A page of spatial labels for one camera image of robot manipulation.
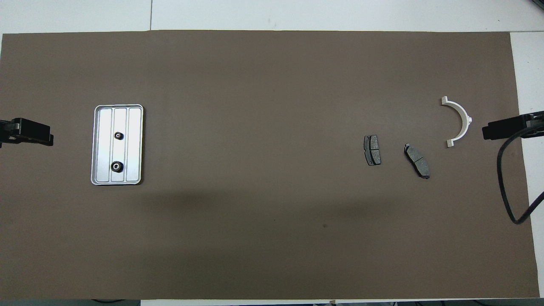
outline white floor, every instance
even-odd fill
[[[0,0],[0,33],[160,29],[513,32],[520,113],[544,110],[544,10],[530,0]],[[544,189],[544,137],[522,144],[532,201]],[[531,221],[544,297],[544,209]]]

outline white curved handle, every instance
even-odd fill
[[[454,141],[461,139],[461,137],[463,137],[467,133],[468,126],[472,123],[472,118],[467,114],[467,111],[462,106],[460,106],[459,104],[453,101],[448,101],[447,96],[442,97],[442,105],[447,105],[449,107],[452,107],[454,110],[456,110],[459,113],[459,116],[461,116],[461,120],[462,120],[461,131],[459,132],[459,134],[455,138],[446,140],[446,143],[448,144],[448,148],[449,148],[453,146]]]

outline brown mat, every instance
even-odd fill
[[[537,297],[529,222],[487,122],[517,115],[508,33],[8,34],[0,149],[9,298]],[[473,123],[441,106],[447,95]],[[93,111],[146,108],[143,183],[90,182]],[[364,159],[379,137],[383,164]],[[427,158],[420,179],[403,155]],[[527,205],[520,143],[507,188]]]

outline thin black wire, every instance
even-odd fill
[[[527,133],[536,131],[542,127],[544,127],[544,123],[526,127],[518,131],[517,133],[510,136],[510,138],[508,138],[504,142],[504,144],[499,149],[499,153],[497,154],[497,178],[499,180],[500,195],[503,198],[503,203],[504,203],[504,207],[506,208],[506,212],[508,213],[510,220],[512,220],[514,224],[522,224],[527,218],[529,218],[529,216],[535,210],[535,208],[544,200],[544,191],[538,197],[536,197],[536,199],[533,201],[531,205],[529,205],[529,208],[521,215],[521,217],[519,219],[516,219],[516,216],[514,216],[514,213],[512,212],[512,208],[510,207],[510,203],[508,203],[508,198],[506,197],[506,190],[504,189],[503,166],[502,166],[503,153],[506,147],[510,143],[512,143],[516,138],[523,136]]]
[[[476,303],[476,304],[480,304],[481,306],[498,306],[498,305],[490,305],[490,304],[484,304],[476,299],[473,299],[472,302]]]
[[[95,301],[95,302],[102,303],[102,304],[111,304],[111,303],[117,303],[117,302],[124,301],[124,299],[115,299],[113,301],[100,301],[99,299],[92,299],[92,300]]]

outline metal tray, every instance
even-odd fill
[[[92,134],[91,182],[135,185],[141,180],[144,108],[98,105]]]

